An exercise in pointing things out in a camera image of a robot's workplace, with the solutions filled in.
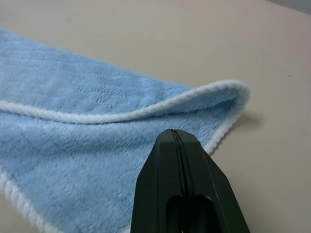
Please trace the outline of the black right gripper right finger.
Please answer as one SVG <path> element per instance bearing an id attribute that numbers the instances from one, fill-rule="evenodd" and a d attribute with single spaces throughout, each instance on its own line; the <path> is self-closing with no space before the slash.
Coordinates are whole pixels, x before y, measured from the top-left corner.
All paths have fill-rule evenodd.
<path id="1" fill-rule="evenodd" d="M 185 193 L 182 233 L 247 233 L 232 187 L 198 139 L 175 130 Z"/>

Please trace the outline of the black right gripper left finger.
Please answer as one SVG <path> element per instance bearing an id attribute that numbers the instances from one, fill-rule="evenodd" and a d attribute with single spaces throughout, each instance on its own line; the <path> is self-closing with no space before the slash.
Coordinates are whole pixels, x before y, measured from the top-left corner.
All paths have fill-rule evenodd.
<path id="1" fill-rule="evenodd" d="M 174 130 L 165 130 L 141 169 L 130 233 L 183 233 L 185 185 Z"/>

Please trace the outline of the light blue fluffy towel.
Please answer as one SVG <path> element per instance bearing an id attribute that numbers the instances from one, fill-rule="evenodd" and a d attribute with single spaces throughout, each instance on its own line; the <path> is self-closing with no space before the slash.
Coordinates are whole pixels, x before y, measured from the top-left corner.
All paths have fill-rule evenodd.
<path id="1" fill-rule="evenodd" d="M 138 173 L 166 129 L 212 152 L 249 88 L 191 88 L 0 31 L 0 191 L 40 233 L 130 233 Z"/>

